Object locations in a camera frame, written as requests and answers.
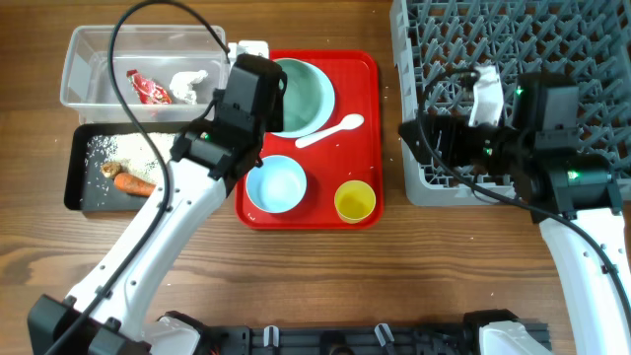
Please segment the green bowl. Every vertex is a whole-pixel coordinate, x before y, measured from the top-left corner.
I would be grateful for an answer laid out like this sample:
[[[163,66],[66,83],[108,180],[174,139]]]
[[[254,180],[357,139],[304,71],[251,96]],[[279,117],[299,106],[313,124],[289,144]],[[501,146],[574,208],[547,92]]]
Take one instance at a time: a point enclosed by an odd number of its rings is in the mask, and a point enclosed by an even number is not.
[[[309,135],[321,124],[322,90],[318,74],[311,64],[293,58],[275,62],[287,75],[283,97],[283,130],[277,136],[299,138]]]

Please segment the small light blue bowl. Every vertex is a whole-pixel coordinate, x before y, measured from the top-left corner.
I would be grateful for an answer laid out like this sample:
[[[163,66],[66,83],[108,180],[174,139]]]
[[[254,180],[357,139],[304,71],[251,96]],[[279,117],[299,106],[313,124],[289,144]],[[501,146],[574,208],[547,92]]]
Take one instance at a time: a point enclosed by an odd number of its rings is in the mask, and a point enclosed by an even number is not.
[[[250,202],[259,210],[285,213],[295,208],[307,191],[307,175],[294,159],[272,155],[262,159],[260,168],[253,168],[245,180]]]

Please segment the white tissue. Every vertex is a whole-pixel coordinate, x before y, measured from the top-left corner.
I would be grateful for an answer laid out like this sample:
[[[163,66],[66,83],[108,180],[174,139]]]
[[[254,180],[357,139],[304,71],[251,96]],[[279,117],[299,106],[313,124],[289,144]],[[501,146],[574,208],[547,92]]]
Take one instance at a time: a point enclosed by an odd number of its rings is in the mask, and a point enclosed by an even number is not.
[[[189,105],[197,104],[197,93],[194,85],[200,84],[208,76],[206,70],[181,71],[173,75],[169,88],[172,94],[180,101]]]

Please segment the red snack wrapper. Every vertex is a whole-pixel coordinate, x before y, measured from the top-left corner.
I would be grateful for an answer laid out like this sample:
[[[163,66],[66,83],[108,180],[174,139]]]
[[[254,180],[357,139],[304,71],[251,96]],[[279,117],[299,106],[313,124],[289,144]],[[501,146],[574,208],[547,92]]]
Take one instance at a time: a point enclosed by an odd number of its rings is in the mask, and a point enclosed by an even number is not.
[[[137,70],[129,70],[126,77],[143,105],[170,105],[173,102],[162,86],[144,77]]]

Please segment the white rice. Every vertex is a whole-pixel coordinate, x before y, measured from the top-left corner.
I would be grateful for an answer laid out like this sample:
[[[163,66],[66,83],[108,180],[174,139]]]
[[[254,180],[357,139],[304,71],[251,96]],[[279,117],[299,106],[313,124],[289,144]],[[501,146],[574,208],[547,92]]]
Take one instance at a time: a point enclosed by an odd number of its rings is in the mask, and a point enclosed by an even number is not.
[[[161,165],[140,133],[113,138],[112,143],[112,150],[105,150],[109,154],[107,162],[121,163],[122,173],[129,173],[154,185],[163,181]]]

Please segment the orange carrot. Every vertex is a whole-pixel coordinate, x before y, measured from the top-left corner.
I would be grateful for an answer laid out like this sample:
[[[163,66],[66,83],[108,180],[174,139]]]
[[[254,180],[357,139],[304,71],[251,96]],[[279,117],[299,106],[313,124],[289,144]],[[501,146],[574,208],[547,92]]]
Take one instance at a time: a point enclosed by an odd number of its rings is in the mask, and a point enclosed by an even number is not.
[[[155,185],[129,173],[119,173],[113,180],[114,186],[127,194],[149,197]]]

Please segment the brown mushroom piece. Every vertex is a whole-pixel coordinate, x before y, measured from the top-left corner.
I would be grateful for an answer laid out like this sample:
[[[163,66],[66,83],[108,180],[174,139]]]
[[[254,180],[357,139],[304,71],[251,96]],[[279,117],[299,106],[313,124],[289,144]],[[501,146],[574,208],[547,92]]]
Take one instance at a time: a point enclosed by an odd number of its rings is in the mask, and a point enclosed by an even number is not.
[[[101,173],[105,178],[115,179],[122,172],[122,165],[118,162],[107,162],[101,165]]]

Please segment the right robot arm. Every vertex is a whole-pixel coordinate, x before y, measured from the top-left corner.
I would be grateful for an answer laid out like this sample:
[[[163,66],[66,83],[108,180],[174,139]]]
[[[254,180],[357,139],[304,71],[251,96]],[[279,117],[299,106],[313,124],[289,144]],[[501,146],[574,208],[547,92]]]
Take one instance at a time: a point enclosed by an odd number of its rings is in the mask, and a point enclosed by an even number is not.
[[[519,76],[514,121],[491,67],[459,73],[473,95],[467,116],[419,110],[399,135],[414,159],[454,178],[464,166],[511,178],[510,204],[527,210],[555,263],[581,354],[630,350],[630,266],[623,199],[613,165],[579,149],[579,89],[559,73]]]

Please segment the grey dishwasher rack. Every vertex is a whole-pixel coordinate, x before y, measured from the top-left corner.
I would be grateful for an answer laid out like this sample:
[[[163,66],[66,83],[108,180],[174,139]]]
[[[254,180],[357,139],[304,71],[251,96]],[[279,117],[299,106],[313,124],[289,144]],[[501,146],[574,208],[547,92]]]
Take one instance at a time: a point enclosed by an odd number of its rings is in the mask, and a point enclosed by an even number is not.
[[[389,18],[403,120],[415,118],[425,86],[448,69],[495,66],[506,124],[519,75],[565,74],[579,88],[580,151],[607,158],[630,198],[628,0],[395,0]]]

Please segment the white plastic spoon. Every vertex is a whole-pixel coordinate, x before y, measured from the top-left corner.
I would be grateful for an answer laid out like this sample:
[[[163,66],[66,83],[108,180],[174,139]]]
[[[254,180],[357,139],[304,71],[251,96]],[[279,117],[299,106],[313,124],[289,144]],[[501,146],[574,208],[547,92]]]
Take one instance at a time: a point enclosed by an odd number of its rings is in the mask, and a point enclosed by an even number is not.
[[[297,139],[295,142],[295,146],[299,149],[306,148],[339,131],[356,129],[360,127],[364,123],[364,121],[364,116],[359,113],[347,114],[338,124]]]

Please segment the yellow plastic cup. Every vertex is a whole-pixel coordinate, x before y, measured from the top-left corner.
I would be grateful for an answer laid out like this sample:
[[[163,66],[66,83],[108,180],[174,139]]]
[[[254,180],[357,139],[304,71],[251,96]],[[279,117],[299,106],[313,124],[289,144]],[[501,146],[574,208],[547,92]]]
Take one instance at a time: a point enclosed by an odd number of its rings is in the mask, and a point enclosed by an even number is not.
[[[345,223],[357,224],[368,218],[377,206],[373,188],[362,180],[342,183],[334,194],[334,207]]]

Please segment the large light blue plate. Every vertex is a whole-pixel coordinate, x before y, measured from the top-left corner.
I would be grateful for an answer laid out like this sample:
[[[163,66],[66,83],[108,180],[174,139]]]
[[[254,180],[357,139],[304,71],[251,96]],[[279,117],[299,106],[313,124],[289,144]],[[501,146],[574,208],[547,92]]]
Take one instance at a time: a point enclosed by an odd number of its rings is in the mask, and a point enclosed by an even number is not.
[[[330,119],[334,111],[335,91],[329,78],[319,68],[317,68],[313,64],[311,65],[316,71],[316,73],[318,74],[318,78],[319,78],[321,90],[322,90],[322,102],[321,102],[321,111],[320,111],[321,124],[318,126],[318,129],[316,130],[318,131],[328,122],[328,120]]]

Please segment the clear plastic bin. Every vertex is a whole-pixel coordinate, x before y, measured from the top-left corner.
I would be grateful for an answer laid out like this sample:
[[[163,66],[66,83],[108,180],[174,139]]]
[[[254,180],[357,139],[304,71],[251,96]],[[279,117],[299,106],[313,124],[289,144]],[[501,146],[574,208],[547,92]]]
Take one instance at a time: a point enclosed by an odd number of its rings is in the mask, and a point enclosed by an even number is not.
[[[60,102],[79,112],[80,122],[126,122],[111,85],[107,50],[113,26],[81,26],[73,32],[65,58]],[[213,91],[226,87],[230,65],[216,40],[202,26],[125,25],[117,34],[113,52],[114,74],[124,99],[137,119],[186,121],[208,106]],[[136,70],[164,89],[179,72],[204,70],[208,76],[192,86],[197,103],[172,97],[167,106],[144,105],[126,77]]]

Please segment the black plastic tray bin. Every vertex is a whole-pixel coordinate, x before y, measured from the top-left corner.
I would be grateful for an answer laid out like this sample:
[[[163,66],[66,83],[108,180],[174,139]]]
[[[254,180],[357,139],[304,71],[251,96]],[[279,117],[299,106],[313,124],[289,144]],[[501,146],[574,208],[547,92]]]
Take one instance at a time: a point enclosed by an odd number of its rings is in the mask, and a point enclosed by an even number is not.
[[[101,173],[112,150],[112,139],[136,134],[132,123],[93,123],[78,127],[73,135],[64,205],[83,213],[138,211],[146,197],[134,196],[116,189]]]

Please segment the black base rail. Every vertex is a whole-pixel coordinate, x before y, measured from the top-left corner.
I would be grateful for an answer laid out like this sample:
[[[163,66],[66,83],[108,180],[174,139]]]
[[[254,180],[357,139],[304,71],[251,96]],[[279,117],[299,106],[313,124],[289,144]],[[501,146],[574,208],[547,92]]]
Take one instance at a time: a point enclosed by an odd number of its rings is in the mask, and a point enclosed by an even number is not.
[[[199,354],[329,355],[329,354],[479,354],[477,331],[462,323],[398,327],[262,328],[208,327]]]

